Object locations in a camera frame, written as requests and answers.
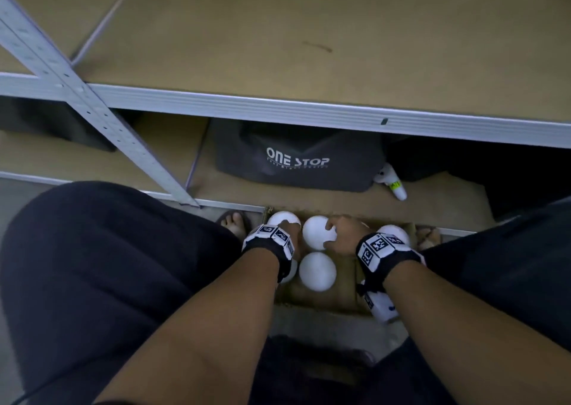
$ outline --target concrete floor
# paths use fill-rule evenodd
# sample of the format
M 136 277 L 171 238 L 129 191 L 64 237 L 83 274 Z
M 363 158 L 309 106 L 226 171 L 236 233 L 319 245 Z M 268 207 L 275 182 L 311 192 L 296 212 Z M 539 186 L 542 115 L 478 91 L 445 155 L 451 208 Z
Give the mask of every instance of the concrete floor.
M 19 209 L 51 186 L 0 179 L 0 238 Z M 168 205 L 216 220 L 220 208 Z M 261 214 L 248 213 L 253 225 L 261 223 Z M 276 306 L 270 335 L 285 334 L 307 344 L 334 349 L 369 351 L 379 360 L 399 346 L 407 337 L 401 322 L 381 325 L 365 316 L 349 316 L 319 312 L 308 308 Z M 9 404 L 22 394 L 18 368 L 12 352 L 4 315 L 0 315 L 0 404 Z

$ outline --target flip-flop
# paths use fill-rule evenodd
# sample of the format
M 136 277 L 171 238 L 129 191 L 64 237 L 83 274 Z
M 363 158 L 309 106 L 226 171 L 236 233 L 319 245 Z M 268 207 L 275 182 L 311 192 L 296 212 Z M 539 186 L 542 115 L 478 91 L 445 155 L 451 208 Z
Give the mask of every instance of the flip-flop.
M 244 221 L 244 228 L 246 229 L 246 235 L 248 235 L 252 231 L 252 222 L 250 221 L 250 219 L 248 218 L 248 216 L 246 215 L 246 213 L 244 211 L 228 210 L 224 214 L 222 214 L 220 217 L 218 217 L 218 220 L 216 221 L 216 223 L 218 223 L 218 225 L 222 225 L 221 222 L 224 219 L 226 219 L 227 216 L 231 216 L 234 213 L 238 213 L 242 217 L 242 221 Z

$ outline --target gray bag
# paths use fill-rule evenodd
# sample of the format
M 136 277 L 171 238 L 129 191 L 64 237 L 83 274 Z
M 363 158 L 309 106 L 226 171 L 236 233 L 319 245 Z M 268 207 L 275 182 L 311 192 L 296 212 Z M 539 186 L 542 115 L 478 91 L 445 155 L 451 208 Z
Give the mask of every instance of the gray bag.
M 385 163 L 381 134 L 213 118 L 217 168 L 251 181 L 365 191 Z

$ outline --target forearm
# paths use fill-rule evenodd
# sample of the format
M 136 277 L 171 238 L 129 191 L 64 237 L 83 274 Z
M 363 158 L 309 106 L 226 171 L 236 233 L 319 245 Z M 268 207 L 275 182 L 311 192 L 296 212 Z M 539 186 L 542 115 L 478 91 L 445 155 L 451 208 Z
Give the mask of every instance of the forearm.
M 278 269 L 268 250 L 246 252 L 147 340 L 98 401 L 246 403 L 269 330 Z
M 571 354 L 421 264 L 384 281 L 423 357 L 461 405 L 571 403 Z

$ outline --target black shorts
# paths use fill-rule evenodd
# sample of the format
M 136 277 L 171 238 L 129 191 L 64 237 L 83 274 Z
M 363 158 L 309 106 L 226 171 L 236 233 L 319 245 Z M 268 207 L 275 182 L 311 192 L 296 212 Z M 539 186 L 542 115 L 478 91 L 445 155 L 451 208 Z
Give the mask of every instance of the black shorts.
M 424 255 L 445 279 L 571 350 L 571 203 Z M 29 403 L 90 404 L 162 322 L 239 256 L 225 228 L 128 187 L 71 183 L 34 199 L 0 251 L 2 301 Z M 410 339 L 350 400 L 305 379 L 273 345 L 268 339 L 253 403 L 453 403 Z

